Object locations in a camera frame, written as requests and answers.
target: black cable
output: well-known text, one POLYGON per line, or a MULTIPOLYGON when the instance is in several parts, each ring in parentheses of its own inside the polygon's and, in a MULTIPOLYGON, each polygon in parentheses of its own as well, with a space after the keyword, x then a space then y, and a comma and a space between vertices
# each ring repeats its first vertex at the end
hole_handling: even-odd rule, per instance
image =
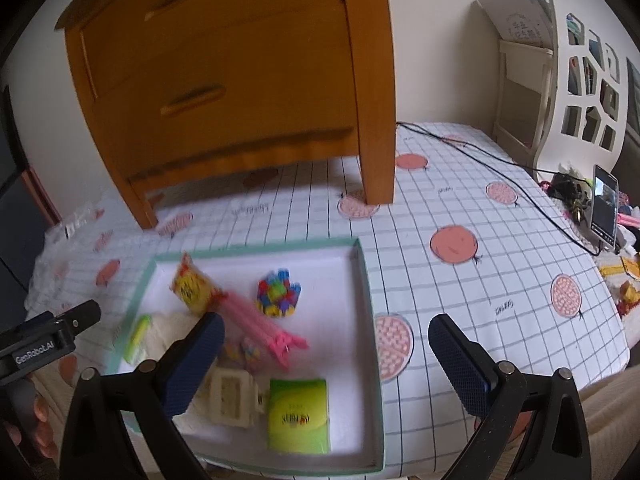
POLYGON ((414 134, 421 134, 424 136, 428 136, 428 137, 433 137, 434 139, 438 139, 441 140, 442 142, 448 144, 449 146, 451 146, 452 148, 458 150, 460 153, 463 153, 464 155, 468 156, 471 160, 476 161, 478 164, 481 164, 482 166, 486 167, 488 170, 493 171, 494 173, 497 173, 498 175, 500 175, 501 177, 505 178, 506 180, 508 180, 509 182, 511 182, 514 186, 517 186, 520 191, 523 193, 523 195, 525 197, 527 197, 527 199, 529 200, 529 202, 542 214, 542 216, 544 216, 547 220, 549 220, 556 229, 558 229, 569 241, 571 241, 572 243, 574 243, 575 245, 577 245, 578 247, 580 247, 583 251, 588 252, 591 256, 598 256, 600 254, 600 252, 602 252, 602 242, 598 243, 598 252, 594 253, 593 251, 590 251, 587 247, 585 247, 583 244, 581 244, 578 240, 574 239, 571 235, 569 235, 569 233, 567 233, 564 228, 562 228, 562 226, 558 225, 552 218, 551 216, 549 216, 533 199, 532 197, 529 195, 529 193, 527 193, 527 191, 525 191, 525 189, 518 184, 515 180, 513 180, 512 178, 506 176, 504 173, 502 173, 501 171, 496 170, 495 168, 492 168, 491 166, 489 166, 486 162, 483 162, 482 160, 475 158, 473 155, 467 153, 465 150, 462 150, 461 148, 459 148, 458 146, 455 145, 455 143, 450 142, 449 139, 445 139, 444 137, 438 136, 436 134, 432 134, 429 130, 423 128, 422 126, 420 126, 420 124, 415 124, 415 123, 405 123, 405 122, 398 122, 397 123, 399 126, 402 126, 403 128, 409 130, 410 132, 413 132, 414 134), (414 126, 415 128, 418 128, 417 130, 410 128, 409 126, 414 126))
MULTIPOLYGON (((419 126, 418 124, 405 123, 404 121, 398 121, 398 122, 396 122, 396 124, 398 124, 400 126, 405 126, 406 124, 413 124, 415 126, 419 126)), ((448 143, 459 142, 460 144, 464 144, 465 146, 471 146, 472 148, 475 148, 479 152, 483 152, 485 155, 490 156, 491 158, 494 158, 495 160, 499 160, 500 162, 503 162, 505 164, 508 164, 509 166, 517 166, 519 168, 523 168, 524 170, 533 170, 533 171, 538 171, 540 173, 549 173, 549 174, 559 173, 559 174, 568 176, 569 178, 572 178, 572 179, 576 180, 577 182, 584 182, 587 186, 591 187, 591 184, 589 183, 588 180, 584 180, 583 178, 579 178, 577 176, 573 176, 571 173, 561 173, 560 171, 551 171, 551 170, 539 170, 538 168, 534 168, 533 166, 527 166, 526 164, 518 164, 517 162, 513 162, 512 160, 505 160, 504 158, 500 158, 499 156, 496 156, 493 153, 490 153, 487 150, 482 149, 480 146, 476 146, 474 143, 468 142, 466 140, 456 141, 456 140, 445 139, 444 137, 438 137, 438 138, 440 140, 444 140, 445 142, 448 142, 448 143)))

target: smartphone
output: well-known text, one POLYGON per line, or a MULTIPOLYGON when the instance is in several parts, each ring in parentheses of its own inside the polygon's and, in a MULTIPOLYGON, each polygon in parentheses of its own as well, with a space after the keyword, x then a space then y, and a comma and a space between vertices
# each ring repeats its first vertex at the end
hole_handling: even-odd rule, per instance
POLYGON ((597 164, 593 167, 591 231, 610 247, 616 244, 618 180, 597 164))

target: white wall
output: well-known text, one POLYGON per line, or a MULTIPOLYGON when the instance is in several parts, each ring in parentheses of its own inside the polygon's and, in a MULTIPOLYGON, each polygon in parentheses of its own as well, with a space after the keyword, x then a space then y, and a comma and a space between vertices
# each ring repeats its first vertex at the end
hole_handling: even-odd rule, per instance
POLYGON ((47 0, 40 7, 0 75, 0 84, 9 84, 24 152, 63 217, 114 187, 84 122, 65 34, 54 30, 71 1, 47 0))
POLYGON ((466 123, 491 132, 498 47, 484 11, 475 0, 389 1, 398 118, 466 123))
MULTIPOLYGON (((70 1, 47 0, 2 74, 27 157, 63 215, 113 186, 76 99, 64 35, 53 30, 70 1)), ((490 132, 497 34, 475 0, 389 1, 398 119, 467 123, 490 132)))

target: yellow snack package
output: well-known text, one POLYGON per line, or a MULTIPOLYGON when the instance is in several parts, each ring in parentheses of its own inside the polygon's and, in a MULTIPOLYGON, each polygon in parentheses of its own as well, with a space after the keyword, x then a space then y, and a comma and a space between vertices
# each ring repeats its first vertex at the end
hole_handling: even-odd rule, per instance
POLYGON ((207 310, 215 310, 225 293, 201 270, 193 264, 191 257, 184 253, 175 271, 171 290, 189 308, 192 314, 201 317, 207 310))
POLYGON ((327 389, 324 379, 271 380, 269 449, 284 453, 329 452, 327 389))

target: grid pattern sheet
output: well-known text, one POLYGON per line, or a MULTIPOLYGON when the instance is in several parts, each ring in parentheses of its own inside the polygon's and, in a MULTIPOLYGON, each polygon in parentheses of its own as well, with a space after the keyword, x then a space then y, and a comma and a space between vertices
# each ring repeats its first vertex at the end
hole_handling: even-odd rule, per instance
MULTIPOLYGON (((422 126, 507 158, 469 126, 422 126)), ((524 170, 458 145, 519 183, 572 234, 524 170)), ((571 368, 578 388, 625 368, 622 324, 589 254, 558 232, 515 186, 515 204, 490 199, 487 185, 504 179, 450 144, 399 128, 396 148, 398 155, 415 153, 428 162, 414 170, 396 168, 395 202, 380 206, 370 218, 350 219, 338 209, 343 196, 362 188, 356 157, 281 167, 264 182, 257 172, 249 177, 250 189, 248 175, 235 174, 166 190, 156 232, 142 233, 122 200, 105 196, 98 204, 104 214, 79 229, 69 248, 45 248, 36 264, 28 315, 57 314, 89 298, 98 301, 102 321, 76 339, 76 355, 78 370, 91 365, 104 372, 114 334, 152 256, 359 237, 374 312, 401 316, 414 335, 406 368, 382 385, 385 469, 369 479, 446 470, 473 433, 473 418, 427 342, 436 314, 446 312, 494 360, 508 359, 523 372, 549 375, 562 366, 571 368), (174 236, 159 235, 180 215, 186 221, 174 236), (437 229, 452 224, 474 235, 475 258, 452 265, 431 250, 437 229), (106 241, 97 244, 100 236, 106 241), (579 316, 561 317, 551 306, 551 286, 559 274, 571 276, 580 290, 579 316)))

